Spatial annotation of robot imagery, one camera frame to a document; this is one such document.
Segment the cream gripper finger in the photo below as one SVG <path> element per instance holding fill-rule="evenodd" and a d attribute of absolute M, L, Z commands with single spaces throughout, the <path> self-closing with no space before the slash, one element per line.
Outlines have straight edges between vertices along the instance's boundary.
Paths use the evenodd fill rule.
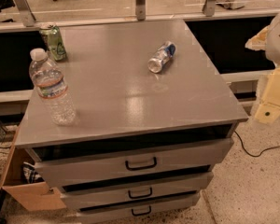
<path fill-rule="evenodd" d="M 280 117 L 280 67 L 268 75 L 268 82 L 260 97 L 255 120 L 271 124 Z"/>
<path fill-rule="evenodd" d="M 245 48 L 255 51 L 266 50 L 267 34 L 268 26 L 264 27 L 256 35 L 249 38 L 245 43 Z"/>

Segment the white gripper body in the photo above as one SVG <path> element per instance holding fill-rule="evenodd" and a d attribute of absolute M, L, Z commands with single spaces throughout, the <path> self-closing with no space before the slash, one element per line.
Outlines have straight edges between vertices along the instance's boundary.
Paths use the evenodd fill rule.
<path fill-rule="evenodd" d="M 268 60 L 280 65 L 280 12 L 269 25 L 265 53 Z"/>

